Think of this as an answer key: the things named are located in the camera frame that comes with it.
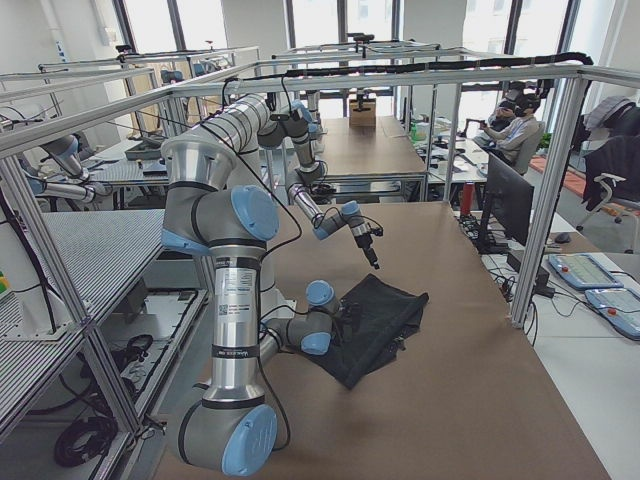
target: person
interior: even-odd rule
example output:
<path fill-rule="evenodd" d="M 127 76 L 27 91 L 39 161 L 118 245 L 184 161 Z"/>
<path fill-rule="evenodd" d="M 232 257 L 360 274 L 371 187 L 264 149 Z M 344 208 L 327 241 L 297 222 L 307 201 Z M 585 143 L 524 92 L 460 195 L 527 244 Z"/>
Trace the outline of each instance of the person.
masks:
<path fill-rule="evenodd" d="M 539 106 L 540 98 L 535 93 L 527 93 L 516 101 L 514 110 L 516 119 L 504 130 L 498 132 L 483 122 L 480 128 L 495 141 L 495 146 L 480 145 L 480 147 L 507 164 L 513 165 L 518 158 L 522 143 L 538 131 L 539 124 L 533 114 Z"/>
<path fill-rule="evenodd" d="M 509 99 L 503 99 L 496 107 L 495 112 L 487 119 L 487 122 L 492 130 L 501 132 L 509 126 L 509 124 L 515 120 L 516 115 L 514 110 L 516 109 L 515 102 Z M 480 132 L 473 139 L 478 145 L 482 147 L 488 147 L 493 142 L 493 139 L 484 132 Z"/>

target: black jacket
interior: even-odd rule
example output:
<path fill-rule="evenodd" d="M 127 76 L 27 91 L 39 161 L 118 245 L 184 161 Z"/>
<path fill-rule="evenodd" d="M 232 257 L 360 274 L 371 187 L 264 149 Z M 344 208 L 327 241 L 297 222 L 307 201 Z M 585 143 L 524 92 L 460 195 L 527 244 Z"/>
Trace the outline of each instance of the black jacket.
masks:
<path fill-rule="evenodd" d="M 613 137 L 602 147 L 585 157 L 587 183 L 582 194 L 587 210 L 593 210 L 601 200 L 600 184 L 594 178 L 602 173 L 611 173 L 626 178 L 613 183 L 613 196 L 631 201 L 640 201 L 640 137 Z"/>

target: computer mouse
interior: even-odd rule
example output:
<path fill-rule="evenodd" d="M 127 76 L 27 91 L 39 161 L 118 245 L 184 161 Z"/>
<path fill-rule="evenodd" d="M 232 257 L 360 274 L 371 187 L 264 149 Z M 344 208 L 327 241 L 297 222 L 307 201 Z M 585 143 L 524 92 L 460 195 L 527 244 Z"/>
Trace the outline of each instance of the computer mouse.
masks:
<path fill-rule="evenodd" d="M 569 243 L 571 241 L 571 235 L 567 232 L 562 232 L 557 234 L 553 241 L 555 243 Z"/>

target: computer monitor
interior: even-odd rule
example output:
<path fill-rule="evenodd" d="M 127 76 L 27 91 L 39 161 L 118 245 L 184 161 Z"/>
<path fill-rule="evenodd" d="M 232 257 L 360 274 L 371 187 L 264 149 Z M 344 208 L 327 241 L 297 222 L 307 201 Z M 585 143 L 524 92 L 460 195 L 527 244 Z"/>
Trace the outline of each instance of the computer monitor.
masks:
<path fill-rule="evenodd" d="M 504 227 L 507 238 L 523 246 L 529 235 L 529 219 L 533 203 L 533 186 L 502 160 L 490 156 L 484 205 L 476 247 L 480 253 L 504 253 L 508 247 L 497 243 L 489 230 L 493 217 Z"/>

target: cardboard box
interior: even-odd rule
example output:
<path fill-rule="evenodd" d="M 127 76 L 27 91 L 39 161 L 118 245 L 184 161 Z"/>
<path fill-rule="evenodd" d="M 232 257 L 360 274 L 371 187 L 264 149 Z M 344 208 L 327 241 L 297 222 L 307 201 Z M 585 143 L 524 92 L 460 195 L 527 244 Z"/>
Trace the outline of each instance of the cardboard box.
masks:
<path fill-rule="evenodd" d="M 362 110 L 358 110 L 358 101 L 349 100 L 349 126 L 350 127 L 375 127 L 376 126 L 376 101 L 364 100 Z"/>

